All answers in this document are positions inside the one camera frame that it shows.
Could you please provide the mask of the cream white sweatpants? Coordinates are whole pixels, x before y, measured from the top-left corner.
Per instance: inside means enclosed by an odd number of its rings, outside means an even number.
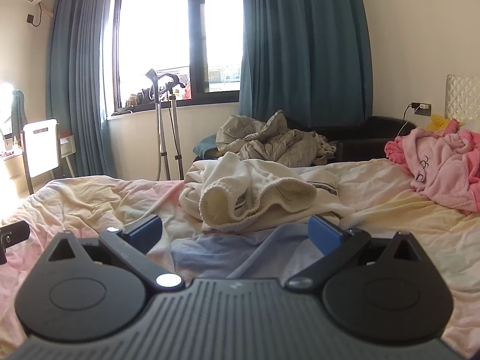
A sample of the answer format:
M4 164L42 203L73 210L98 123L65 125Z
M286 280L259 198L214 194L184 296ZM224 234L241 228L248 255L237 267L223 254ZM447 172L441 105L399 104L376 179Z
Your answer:
M289 168L232 153L193 163L179 203L202 222L203 233L251 233L306 222L313 215L338 224L353 213L341 201L338 178L327 166Z

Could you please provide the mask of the white quilted headboard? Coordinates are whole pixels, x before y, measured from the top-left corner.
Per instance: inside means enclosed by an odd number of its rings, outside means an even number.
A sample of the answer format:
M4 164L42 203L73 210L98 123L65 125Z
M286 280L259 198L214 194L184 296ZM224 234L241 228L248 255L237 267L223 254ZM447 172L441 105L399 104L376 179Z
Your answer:
M480 77L447 75L444 116L461 123L479 119Z

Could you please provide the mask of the light blue garment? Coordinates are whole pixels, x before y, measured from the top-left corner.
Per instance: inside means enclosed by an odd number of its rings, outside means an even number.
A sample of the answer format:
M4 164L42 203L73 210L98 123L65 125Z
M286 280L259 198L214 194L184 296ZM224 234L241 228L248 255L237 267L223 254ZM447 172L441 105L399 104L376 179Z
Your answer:
M287 223L243 235L208 234L174 241L176 272L194 278L288 278L309 267L323 254L308 238L307 225Z

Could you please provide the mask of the right teal curtain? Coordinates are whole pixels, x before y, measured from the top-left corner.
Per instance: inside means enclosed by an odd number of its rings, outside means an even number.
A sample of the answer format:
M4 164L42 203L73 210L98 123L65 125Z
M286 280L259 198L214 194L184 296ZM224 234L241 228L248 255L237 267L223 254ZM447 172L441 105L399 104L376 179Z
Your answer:
M360 125L373 113L363 0L243 0L239 112L282 110L305 127Z

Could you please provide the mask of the left teal curtain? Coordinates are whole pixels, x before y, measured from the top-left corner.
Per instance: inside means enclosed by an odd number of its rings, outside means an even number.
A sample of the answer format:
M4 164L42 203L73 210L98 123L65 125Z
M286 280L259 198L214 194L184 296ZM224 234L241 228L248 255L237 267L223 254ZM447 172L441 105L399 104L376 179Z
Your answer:
M71 132L79 176L116 176L103 84L105 0L55 0L46 65L46 116Z

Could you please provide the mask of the vanity mirror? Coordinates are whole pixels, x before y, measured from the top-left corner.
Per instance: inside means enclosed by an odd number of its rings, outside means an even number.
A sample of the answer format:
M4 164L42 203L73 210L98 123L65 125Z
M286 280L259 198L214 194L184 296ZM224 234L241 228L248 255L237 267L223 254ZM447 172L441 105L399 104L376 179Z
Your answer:
M12 84L1 82L1 134L20 139L27 123L24 93Z

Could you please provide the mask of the black sofa bench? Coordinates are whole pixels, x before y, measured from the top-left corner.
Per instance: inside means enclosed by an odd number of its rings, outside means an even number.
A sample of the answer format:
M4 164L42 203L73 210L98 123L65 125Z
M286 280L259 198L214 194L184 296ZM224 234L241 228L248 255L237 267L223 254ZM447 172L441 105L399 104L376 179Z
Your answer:
M314 131L322 135L330 144L337 143L337 153L328 163L358 162L385 158L384 147L397 135L406 136L416 125L383 116L372 116L363 124L346 127L305 127L286 118L288 128L301 131Z

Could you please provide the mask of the pink fleece robe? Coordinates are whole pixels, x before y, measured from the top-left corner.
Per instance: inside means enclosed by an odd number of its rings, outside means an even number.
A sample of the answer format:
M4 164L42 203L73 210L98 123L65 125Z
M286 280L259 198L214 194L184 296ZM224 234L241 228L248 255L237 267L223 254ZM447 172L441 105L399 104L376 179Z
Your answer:
M411 188L441 206L479 212L479 122L451 119L437 132L415 128L385 144L385 156L412 175Z

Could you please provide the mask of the grey puffer jacket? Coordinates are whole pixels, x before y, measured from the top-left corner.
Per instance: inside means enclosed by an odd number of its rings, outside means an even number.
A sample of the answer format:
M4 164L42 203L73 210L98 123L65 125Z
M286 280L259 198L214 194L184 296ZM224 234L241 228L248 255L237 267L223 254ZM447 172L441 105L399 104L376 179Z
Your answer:
M324 165L335 156L336 147L313 131L290 128L282 110L261 122L244 115L231 115L216 133L216 149L222 155L262 159L286 167Z

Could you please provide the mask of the white backed wooden chair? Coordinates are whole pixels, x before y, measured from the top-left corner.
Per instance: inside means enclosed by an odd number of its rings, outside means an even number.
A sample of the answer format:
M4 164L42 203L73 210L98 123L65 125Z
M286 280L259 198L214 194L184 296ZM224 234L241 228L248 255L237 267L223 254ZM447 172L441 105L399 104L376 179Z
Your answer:
M28 193L33 194L32 178L51 172L60 165L58 121L46 119L26 124L20 138Z

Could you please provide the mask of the pink and yellow bed quilt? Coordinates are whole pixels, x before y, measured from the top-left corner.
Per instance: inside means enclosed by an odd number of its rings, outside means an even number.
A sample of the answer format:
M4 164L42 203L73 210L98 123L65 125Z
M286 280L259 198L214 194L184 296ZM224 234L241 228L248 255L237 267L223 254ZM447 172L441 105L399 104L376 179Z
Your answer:
M339 197L353 213L344 228L358 227L373 236L412 233L448 284L455 308L443 334L445 342L466 357L479 350L479 216L443 207L412 191L402 166L386 160L336 163ZM180 181L118 180L108 176L53 180L27 197L1 197L1 223L24 220L30 237L7 249L1 267L1 355L9 356L25 339L16 318L16 293L54 235L69 230L94 237L108 227L120 227L143 215L163 221L161 241L152 260L176 271L174 241L200 235L202 224L179 203Z

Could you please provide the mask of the dark framed window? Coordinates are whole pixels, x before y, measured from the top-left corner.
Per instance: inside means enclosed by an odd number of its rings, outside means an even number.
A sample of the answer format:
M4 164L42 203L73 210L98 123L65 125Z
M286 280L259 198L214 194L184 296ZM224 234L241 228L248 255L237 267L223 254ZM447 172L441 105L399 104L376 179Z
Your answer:
M112 36L116 110L152 108L150 70L183 106L238 101L243 0L113 0Z

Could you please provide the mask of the yellow plush toy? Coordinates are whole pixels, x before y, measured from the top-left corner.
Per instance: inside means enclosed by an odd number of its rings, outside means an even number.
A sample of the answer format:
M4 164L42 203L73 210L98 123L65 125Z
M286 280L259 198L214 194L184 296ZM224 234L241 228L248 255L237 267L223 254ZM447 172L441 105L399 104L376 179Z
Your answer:
M439 132L444 130L450 124L450 119L446 119L441 115L432 114L430 122L426 126L427 131Z

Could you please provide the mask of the teal cushion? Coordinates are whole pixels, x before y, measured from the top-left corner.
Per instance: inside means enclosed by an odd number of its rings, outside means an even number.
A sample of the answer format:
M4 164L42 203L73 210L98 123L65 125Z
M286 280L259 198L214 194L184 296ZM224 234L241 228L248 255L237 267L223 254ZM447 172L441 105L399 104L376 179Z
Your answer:
M216 148L216 134L205 137L193 147L193 153L201 159L213 159L219 157Z

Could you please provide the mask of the teal curtain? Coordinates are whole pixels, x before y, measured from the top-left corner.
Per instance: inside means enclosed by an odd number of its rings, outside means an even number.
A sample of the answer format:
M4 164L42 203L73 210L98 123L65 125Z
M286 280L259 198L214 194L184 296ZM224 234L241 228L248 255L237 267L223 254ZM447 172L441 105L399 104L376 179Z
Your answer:
M239 112L282 110L305 127L360 125L373 113L363 0L243 0Z
M71 132L79 176L116 176L103 84L105 0L55 0L46 65L46 116Z

